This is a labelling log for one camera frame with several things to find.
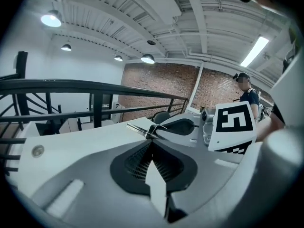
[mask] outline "brick wall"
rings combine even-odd
[[[189,99],[198,73],[199,69],[188,65],[166,63],[155,63],[153,66],[145,63],[127,64],[124,68],[121,85],[178,95]],[[128,108],[162,104],[168,105],[170,99],[120,95],[118,102]],[[182,101],[175,100],[174,103],[182,103]],[[156,112],[166,110],[167,108],[158,108],[125,113],[123,115],[123,121],[129,121],[144,116],[153,116]]]
[[[255,85],[252,87],[258,92],[261,91],[261,96],[273,103],[268,93]],[[198,110],[201,106],[215,108],[216,104],[232,102],[239,99],[242,94],[231,75],[204,68],[191,107]]]

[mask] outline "person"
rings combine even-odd
[[[240,97],[240,101],[248,101],[250,108],[253,113],[254,119],[257,121],[259,115],[259,96],[257,91],[251,87],[250,76],[248,73],[240,73],[237,76],[237,85],[241,91],[243,91],[243,95]]]
[[[259,4],[261,7],[270,10],[272,12],[293,18],[298,28],[301,32],[292,32],[291,29],[289,29],[289,34],[291,38],[291,42],[293,44],[293,49],[291,52],[287,53],[287,56],[283,63],[283,72],[287,69],[287,67],[290,65],[291,61],[295,57],[296,53],[299,51],[299,40],[296,40],[296,38],[301,38],[301,42],[303,40],[303,31],[304,31],[304,18],[303,18],[303,12],[301,11],[301,8],[298,6],[299,0],[240,0],[242,2],[250,2],[253,1],[257,4]],[[283,117],[276,106],[274,104],[274,107],[272,109],[272,112],[269,117],[265,118],[264,120],[260,121],[256,126],[256,133],[257,133],[257,139],[256,141],[263,141],[270,133],[284,128],[285,123],[283,120]]]

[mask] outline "ceiling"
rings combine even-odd
[[[127,56],[150,53],[156,61],[206,61],[247,70],[272,86],[282,73],[291,45],[290,21],[253,2],[238,0],[28,0],[40,16],[59,10],[63,25],[45,28],[51,36],[87,40]],[[244,69],[259,36],[266,48]],[[151,46],[147,40],[153,40]]]

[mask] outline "table surface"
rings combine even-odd
[[[145,117],[73,133],[28,138],[23,145],[17,176],[18,189],[31,197],[47,180],[89,154],[120,145],[145,140],[145,137],[127,128],[132,123],[149,129],[152,121]],[[44,153],[35,158],[32,149],[44,147]]]

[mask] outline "black chair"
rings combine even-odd
[[[168,120],[170,118],[169,112],[157,112],[154,114],[152,118],[152,122],[156,124],[161,124],[162,122]]]

